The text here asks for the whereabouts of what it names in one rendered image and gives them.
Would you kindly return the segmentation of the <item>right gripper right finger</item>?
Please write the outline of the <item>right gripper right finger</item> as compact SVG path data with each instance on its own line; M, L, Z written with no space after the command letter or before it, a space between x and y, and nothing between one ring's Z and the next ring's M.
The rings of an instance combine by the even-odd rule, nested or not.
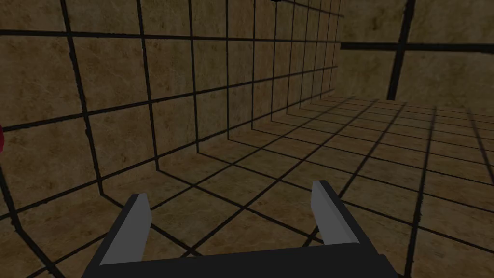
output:
M312 181L311 210L325 245L359 244L365 251L377 254L362 227L327 181Z

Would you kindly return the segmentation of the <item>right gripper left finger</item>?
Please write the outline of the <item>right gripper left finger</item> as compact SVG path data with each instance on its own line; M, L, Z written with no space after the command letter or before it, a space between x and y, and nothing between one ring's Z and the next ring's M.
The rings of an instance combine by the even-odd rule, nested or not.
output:
M131 195L88 267L141 261L151 221L147 195Z

